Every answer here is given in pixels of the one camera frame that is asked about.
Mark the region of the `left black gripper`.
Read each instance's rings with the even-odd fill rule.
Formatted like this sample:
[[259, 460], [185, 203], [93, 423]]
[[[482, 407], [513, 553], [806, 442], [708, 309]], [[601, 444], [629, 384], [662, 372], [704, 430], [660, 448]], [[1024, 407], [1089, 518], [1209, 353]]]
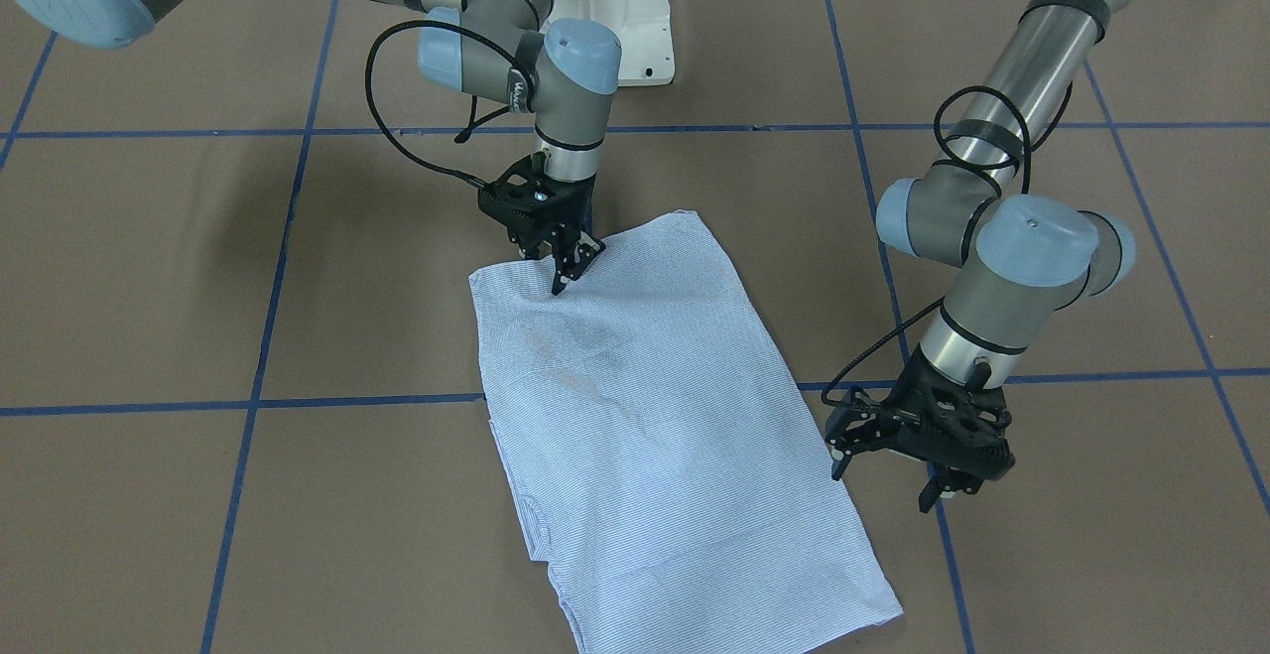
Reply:
[[927, 514], [939, 500], [1001, 479], [1016, 462], [1006, 438], [1011, 424], [1003, 390], [989, 390], [993, 372], [984, 357], [958, 384], [914, 352], [886, 397], [876, 400], [853, 384], [826, 420], [831, 479], [843, 483], [859, 455], [889, 451], [933, 466], [918, 494]]

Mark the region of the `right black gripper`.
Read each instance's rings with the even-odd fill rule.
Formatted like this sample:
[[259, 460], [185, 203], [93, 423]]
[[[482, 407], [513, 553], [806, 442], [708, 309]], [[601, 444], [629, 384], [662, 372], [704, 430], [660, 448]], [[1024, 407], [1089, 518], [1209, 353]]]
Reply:
[[532, 224], [526, 230], [505, 229], [522, 260], [538, 260], [545, 246], [552, 248], [552, 296], [558, 296], [568, 283], [583, 277], [591, 262], [606, 251], [606, 243], [591, 234], [591, 199], [597, 177], [580, 182], [552, 182], [558, 188], [552, 220]]

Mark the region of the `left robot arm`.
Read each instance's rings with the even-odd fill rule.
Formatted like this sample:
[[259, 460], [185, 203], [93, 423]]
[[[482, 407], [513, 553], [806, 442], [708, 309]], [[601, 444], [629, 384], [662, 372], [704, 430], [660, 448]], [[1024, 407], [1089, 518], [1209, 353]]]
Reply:
[[1015, 457], [1003, 386], [1053, 312], [1104, 295], [1137, 260], [1119, 218], [1033, 190], [1036, 149], [1060, 119], [1068, 88], [1132, 0], [1029, 0], [998, 61], [933, 116], [939, 157], [890, 185], [875, 229], [885, 246], [958, 269], [919, 311], [931, 324], [885, 397], [851, 386], [823, 438], [831, 477], [885, 451], [928, 464], [918, 509], [975, 494]]

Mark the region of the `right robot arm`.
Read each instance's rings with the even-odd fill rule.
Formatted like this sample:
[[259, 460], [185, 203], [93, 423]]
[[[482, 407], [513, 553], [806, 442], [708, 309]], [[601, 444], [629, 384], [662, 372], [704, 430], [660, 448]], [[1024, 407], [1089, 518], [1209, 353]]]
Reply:
[[[14, 0], [74, 43], [123, 50], [185, 0]], [[364, 97], [377, 130], [410, 163], [471, 185], [479, 207], [507, 230], [522, 259], [552, 255], [552, 295], [584, 276], [605, 243], [591, 234], [591, 199], [624, 55], [618, 36], [584, 18], [554, 20], [558, 0], [371, 0], [417, 13], [373, 41]], [[420, 74], [441, 88], [488, 99], [494, 116], [533, 116], [536, 149], [493, 182], [409, 151], [375, 99], [386, 41], [417, 30]]]

